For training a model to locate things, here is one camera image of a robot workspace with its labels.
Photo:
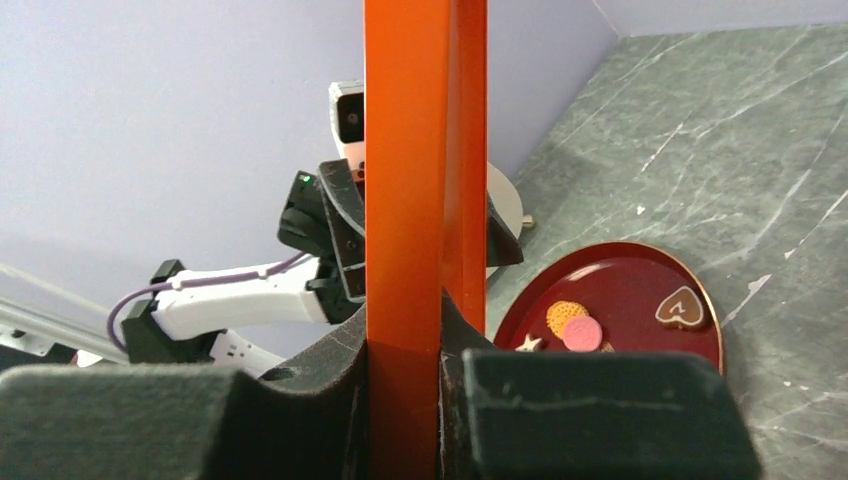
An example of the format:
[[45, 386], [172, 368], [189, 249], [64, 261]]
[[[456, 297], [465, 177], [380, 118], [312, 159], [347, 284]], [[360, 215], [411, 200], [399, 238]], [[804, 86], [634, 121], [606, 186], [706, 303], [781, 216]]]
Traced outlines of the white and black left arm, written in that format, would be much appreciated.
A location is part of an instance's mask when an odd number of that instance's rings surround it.
[[269, 378], [281, 357], [237, 334], [285, 321], [338, 325], [366, 298], [365, 164], [326, 161], [301, 171], [281, 212], [277, 238], [297, 250], [278, 263], [191, 271], [163, 262], [148, 287], [110, 311], [110, 341], [132, 363], [237, 365]]

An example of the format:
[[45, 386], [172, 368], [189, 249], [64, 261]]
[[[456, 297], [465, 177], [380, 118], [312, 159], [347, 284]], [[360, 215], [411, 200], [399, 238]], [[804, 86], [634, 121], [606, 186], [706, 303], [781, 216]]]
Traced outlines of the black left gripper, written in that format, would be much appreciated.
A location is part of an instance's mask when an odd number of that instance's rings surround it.
[[[317, 176], [321, 191], [312, 173], [298, 171], [295, 175], [279, 218], [277, 239], [283, 245], [316, 257], [332, 257], [335, 252], [347, 298], [363, 303], [366, 286], [364, 198], [344, 159], [320, 163]], [[491, 197], [486, 199], [487, 267], [522, 263], [524, 255], [517, 237], [498, 214]]]

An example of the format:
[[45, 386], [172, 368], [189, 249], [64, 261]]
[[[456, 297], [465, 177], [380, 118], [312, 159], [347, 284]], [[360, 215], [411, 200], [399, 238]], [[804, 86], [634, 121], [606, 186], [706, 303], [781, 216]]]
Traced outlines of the orange box lid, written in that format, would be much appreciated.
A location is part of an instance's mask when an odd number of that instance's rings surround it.
[[364, 5], [372, 479], [433, 479], [442, 298], [485, 328], [484, 1]]

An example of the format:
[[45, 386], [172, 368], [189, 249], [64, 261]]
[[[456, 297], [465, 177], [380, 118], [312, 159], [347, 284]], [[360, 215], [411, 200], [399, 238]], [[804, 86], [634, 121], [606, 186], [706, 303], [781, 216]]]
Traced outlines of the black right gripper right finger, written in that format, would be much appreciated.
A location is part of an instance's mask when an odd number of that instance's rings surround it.
[[727, 383], [685, 353], [521, 353], [442, 298], [442, 479], [758, 479]]

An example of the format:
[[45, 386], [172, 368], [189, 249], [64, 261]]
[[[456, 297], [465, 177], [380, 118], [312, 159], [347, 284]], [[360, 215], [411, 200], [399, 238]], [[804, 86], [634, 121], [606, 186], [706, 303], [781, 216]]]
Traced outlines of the dark red round plate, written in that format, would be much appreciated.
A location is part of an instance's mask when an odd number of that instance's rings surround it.
[[[697, 330], [667, 328], [654, 314], [681, 286], [691, 287], [705, 310]], [[724, 342], [712, 299], [702, 282], [666, 251], [638, 242], [601, 242], [569, 253], [543, 269], [518, 295], [494, 337], [502, 349], [515, 349], [526, 334], [541, 337], [541, 351], [564, 351], [562, 339], [546, 325], [546, 311], [565, 300], [580, 303], [601, 325], [608, 352], [673, 351], [699, 355], [725, 371]]]

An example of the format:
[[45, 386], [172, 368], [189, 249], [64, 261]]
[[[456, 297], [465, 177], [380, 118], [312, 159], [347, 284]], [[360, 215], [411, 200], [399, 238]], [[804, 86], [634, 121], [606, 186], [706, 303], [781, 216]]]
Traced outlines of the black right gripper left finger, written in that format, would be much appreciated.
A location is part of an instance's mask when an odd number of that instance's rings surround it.
[[280, 365], [17, 367], [1, 377], [5, 479], [358, 479], [365, 318]]

